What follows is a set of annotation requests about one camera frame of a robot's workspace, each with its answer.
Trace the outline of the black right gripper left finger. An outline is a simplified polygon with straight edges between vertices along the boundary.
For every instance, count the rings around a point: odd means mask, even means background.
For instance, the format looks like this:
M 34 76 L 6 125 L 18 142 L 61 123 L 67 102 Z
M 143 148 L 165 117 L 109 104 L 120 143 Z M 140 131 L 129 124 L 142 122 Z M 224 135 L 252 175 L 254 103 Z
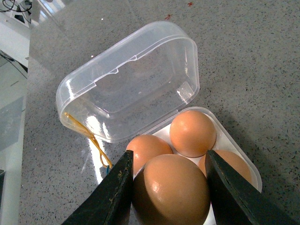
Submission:
M 125 151 L 91 195 L 64 225 L 127 225 L 133 188 L 134 152 Z

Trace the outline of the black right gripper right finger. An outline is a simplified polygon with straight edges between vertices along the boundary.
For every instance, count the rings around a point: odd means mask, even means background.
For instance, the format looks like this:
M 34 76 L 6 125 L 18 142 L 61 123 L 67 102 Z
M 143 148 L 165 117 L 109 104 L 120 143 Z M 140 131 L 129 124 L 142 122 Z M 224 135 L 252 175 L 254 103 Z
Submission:
M 205 168 L 217 225 L 299 224 L 264 197 L 215 151 L 207 151 Z

